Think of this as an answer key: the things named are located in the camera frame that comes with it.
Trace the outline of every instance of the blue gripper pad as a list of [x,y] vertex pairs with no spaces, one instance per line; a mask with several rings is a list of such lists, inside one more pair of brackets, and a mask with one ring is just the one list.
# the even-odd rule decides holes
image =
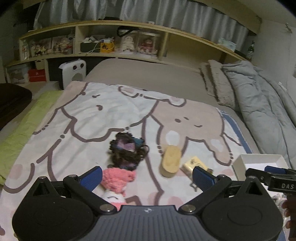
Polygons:
[[192,172],[192,180],[204,192],[215,184],[216,177],[201,167],[195,167]]
[[265,172],[276,173],[276,174],[286,174],[286,170],[284,168],[272,167],[272,166],[266,166],[264,168],[264,171]]
[[94,190],[101,183],[102,179],[103,171],[99,166],[90,169],[78,178],[79,184],[89,191]]

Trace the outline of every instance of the white heater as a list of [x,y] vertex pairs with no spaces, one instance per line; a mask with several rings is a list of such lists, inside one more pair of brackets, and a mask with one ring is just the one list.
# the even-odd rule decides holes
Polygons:
[[82,59],[63,63],[59,68],[63,74],[63,90],[71,81],[83,81],[86,76],[86,62]]

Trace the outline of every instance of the green blanket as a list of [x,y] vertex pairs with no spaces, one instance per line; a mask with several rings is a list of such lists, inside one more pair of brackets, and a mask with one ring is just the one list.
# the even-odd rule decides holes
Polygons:
[[62,91],[43,93],[21,120],[19,126],[0,143],[0,184],[4,185],[10,169],[23,147],[61,94]]

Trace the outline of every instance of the metal screw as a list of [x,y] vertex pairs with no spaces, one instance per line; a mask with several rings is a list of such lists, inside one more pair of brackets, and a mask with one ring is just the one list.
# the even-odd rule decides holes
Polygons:
[[196,210],[196,207],[192,204],[185,204],[181,207],[184,212],[192,213]]
[[103,212],[111,212],[115,207],[111,204],[103,204],[100,206],[100,209],[103,211]]

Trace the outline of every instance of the water bottle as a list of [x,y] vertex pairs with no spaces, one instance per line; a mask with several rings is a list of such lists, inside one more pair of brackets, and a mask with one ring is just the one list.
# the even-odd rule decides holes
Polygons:
[[29,45],[26,40],[24,40],[23,46],[22,46],[22,57],[23,57],[23,60],[27,60],[30,57]]
[[251,61],[252,58],[253,58],[254,51],[255,51],[254,46],[255,46],[255,41],[252,41],[252,44],[251,44],[251,46],[248,48],[248,53],[247,53],[247,59],[248,59],[249,61]]

